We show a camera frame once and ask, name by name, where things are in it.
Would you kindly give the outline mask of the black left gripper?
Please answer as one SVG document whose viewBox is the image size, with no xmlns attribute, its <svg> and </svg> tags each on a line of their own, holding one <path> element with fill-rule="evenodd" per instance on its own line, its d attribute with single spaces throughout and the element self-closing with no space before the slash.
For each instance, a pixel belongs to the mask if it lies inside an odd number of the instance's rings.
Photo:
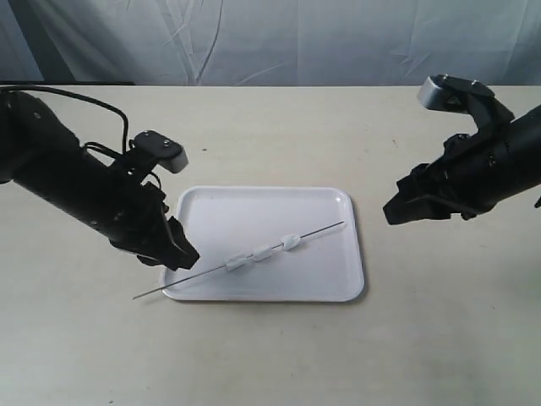
<svg viewBox="0 0 541 406">
<path fill-rule="evenodd" d="M 165 194 L 135 171 L 104 171 L 95 181 L 95 230 L 113 247 L 136 255 L 146 266 L 190 270 L 199 252 L 182 224 L 166 219 Z"/>
</svg>

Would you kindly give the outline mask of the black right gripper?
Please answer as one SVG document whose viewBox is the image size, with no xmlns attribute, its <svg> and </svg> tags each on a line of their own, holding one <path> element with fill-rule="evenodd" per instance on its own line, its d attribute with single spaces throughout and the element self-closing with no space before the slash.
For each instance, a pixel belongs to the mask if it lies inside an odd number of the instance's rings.
<svg viewBox="0 0 541 406">
<path fill-rule="evenodd" d="M 497 137 L 460 156 L 447 151 L 430 164 L 419 164 L 396 182 L 398 193 L 384 207 L 390 225 L 422 220 L 466 218 L 492 210 L 514 191 L 508 143 Z"/>
</svg>

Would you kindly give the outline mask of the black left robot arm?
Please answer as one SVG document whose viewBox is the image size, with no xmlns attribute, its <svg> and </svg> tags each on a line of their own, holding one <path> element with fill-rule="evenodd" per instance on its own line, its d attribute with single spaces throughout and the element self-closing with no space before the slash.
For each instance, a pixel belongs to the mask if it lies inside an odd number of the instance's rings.
<svg viewBox="0 0 541 406">
<path fill-rule="evenodd" d="M 179 173 L 188 165 L 182 145 L 146 130 L 123 137 L 116 152 L 80 143 L 35 91 L 1 89 L 1 182 L 15 182 L 105 236 L 147 266 L 190 269 L 199 259 L 169 210 L 160 184 L 147 181 L 156 166 Z"/>
</svg>

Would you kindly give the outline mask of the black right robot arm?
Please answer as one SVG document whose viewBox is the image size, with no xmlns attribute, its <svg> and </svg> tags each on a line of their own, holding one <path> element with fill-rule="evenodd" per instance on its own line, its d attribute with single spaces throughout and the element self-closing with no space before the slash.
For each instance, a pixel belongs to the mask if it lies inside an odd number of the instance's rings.
<svg viewBox="0 0 541 406">
<path fill-rule="evenodd" d="M 464 220 L 491 211 L 498 203 L 540 185 L 540 105 L 519 118 L 496 100 L 488 105 L 426 107 L 463 113 L 477 126 L 475 134 L 454 134 L 431 163 L 421 163 L 396 182 L 397 193 L 383 207 L 390 225 L 420 220 Z M 140 151 L 166 167 L 186 161 L 183 148 L 154 131 L 139 133 L 129 152 Z M 146 231 L 132 252 L 147 266 L 190 269 L 199 254 L 188 242 L 179 221 L 161 221 L 165 234 Z"/>
</svg>

